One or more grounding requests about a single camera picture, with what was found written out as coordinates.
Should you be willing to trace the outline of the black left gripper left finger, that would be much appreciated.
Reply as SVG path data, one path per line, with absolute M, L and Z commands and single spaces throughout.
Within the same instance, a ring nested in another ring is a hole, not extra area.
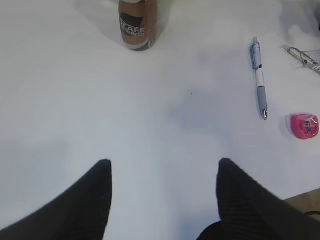
M 113 197 L 112 164 L 98 161 L 41 209 L 2 229 L 2 240 L 102 240 Z

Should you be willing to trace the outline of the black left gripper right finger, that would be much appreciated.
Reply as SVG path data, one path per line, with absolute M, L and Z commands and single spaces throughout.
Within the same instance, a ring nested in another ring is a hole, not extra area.
M 219 161 L 216 180 L 226 240 L 318 240 L 320 223 L 280 200 L 232 160 Z

